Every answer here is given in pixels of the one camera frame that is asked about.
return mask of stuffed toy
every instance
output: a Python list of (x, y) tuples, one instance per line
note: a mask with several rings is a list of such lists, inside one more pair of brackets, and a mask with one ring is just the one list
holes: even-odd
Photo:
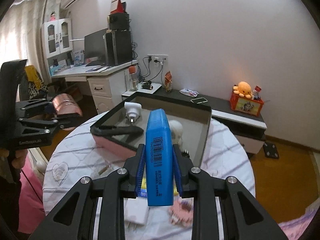
[(236, 95), (243, 97), (246, 97), (248, 99), (253, 98), (253, 94), (251, 93), (251, 87), (247, 82), (241, 81), (237, 86), (233, 87), (233, 92)]

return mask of small bottle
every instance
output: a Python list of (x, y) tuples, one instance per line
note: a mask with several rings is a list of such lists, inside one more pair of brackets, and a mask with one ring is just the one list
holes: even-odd
[(136, 68), (134, 66), (129, 67), (129, 84), (130, 84), (130, 90), (129, 91), (137, 91), (139, 88), (139, 80), (138, 75), (136, 72)]
[(253, 94), (253, 99), (254, 100), (259, 100), (260, 99), (260, 95), (259, 95), (259, 92), (261, 91), (261, 88), (256, 86), (254, 88), (254, 90), (252, 91), (252, 94)]

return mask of white tablecloth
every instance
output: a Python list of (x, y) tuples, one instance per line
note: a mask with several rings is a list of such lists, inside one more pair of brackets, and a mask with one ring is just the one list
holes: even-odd
[[(90, 134), (90, 126), (102, 116), (103, 114), (100, 114), (82, 124), (57, 146), (44, 177), (43, 204), (46, 214), (83, 176), (98, 179), (123, 166), (124, 162), (117, 156), (97, 146)], [(111, 168), (99, 175), (99, 171), (109, 165)], [(247, 154), (228, 127), (214, 119), (211, 119), (201, 169), (221, 179), (235, 176), (255, 196), (254, 175)], [(56, 181), (53, 176), (55, 172), (62, 174), (59, 181)], [(168, 207), (151, 207), (147, 225), (126, 228), (126, 239), (190, 240), (192, 229), (170, 224), (167, 209)], [(217, 209), (218, 217), (221, 217), (219, 204)], [(219, 230), (222, 232), (221, 219), (219, 221)]]

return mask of hand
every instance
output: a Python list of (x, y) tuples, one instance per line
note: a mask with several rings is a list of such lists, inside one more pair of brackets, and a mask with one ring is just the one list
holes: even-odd
[[(28, 150), (17, 150), (16, 151), (16, 158), (12, 161), (12, 166), (15, 169), (21, 169), (23, 168), (25, 162), (26, 162), (26, 157), (28, 154)], [(6, 149), (0, 148), (0, 157), (8, 157), (9, 156), (9, 151)]]

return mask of white skull figurine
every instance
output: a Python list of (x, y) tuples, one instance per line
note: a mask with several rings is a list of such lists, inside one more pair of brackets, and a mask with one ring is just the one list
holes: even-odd
[(183, 127), (182, 124), (177, 120), (170, 120), (169, 126), (171, 130), (171, 139), (172, 144), (178, 144), (180, 150), (182, 148), (182, 134), (183, 134)]

